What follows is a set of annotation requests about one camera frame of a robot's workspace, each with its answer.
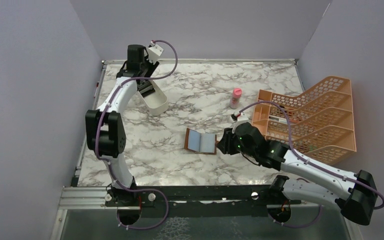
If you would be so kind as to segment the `brown leather card holder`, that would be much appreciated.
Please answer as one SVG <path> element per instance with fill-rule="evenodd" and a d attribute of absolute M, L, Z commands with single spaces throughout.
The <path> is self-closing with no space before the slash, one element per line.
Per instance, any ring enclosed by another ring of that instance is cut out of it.
<path fill-rule="evenodd" d="M 200 133 L 187 128 L 184 139 L 184 149 L 197 154 L 216 155 L 217 135 L 215 133 Z"/>

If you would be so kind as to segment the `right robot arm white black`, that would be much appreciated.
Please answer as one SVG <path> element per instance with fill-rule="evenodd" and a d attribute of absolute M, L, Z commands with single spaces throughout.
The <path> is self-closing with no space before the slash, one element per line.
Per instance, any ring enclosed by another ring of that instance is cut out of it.
<path fill-rule="evenodd" d="M 269 199 L 280 204 L 284 200 L 307 201 L 339 209 L 343 217 L 362 226 L 371 222 L 378 192 L 371 173 L 341 170 L 297 152 L 285 143 L 266 140 L 249 122 L 225 128 L 216 147 L 225 155 L 243 154 L 258 165 L 291 173 L 308 180 L 299 183 L 280 177 L 280 183 L 268 190 Z"/>

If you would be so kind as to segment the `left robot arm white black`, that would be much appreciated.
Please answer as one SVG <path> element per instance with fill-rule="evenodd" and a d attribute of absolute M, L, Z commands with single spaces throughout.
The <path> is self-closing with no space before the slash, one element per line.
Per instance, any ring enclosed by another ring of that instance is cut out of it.
<path fill-rule="evenodd" d="M 153 91 L 153 86 L 146 78 L 155 69 L 145 46 L 129 45 L 127 60 L 116 75 L 113 90 L 101 106 L 85 114 L 87 147 L 104 162 L 110 174 L 109 194 L 127 206 L 135 203 L 137 191 L 135 179 L 124 160 L 127 137 L 122 113 L 137 92 Z"/>

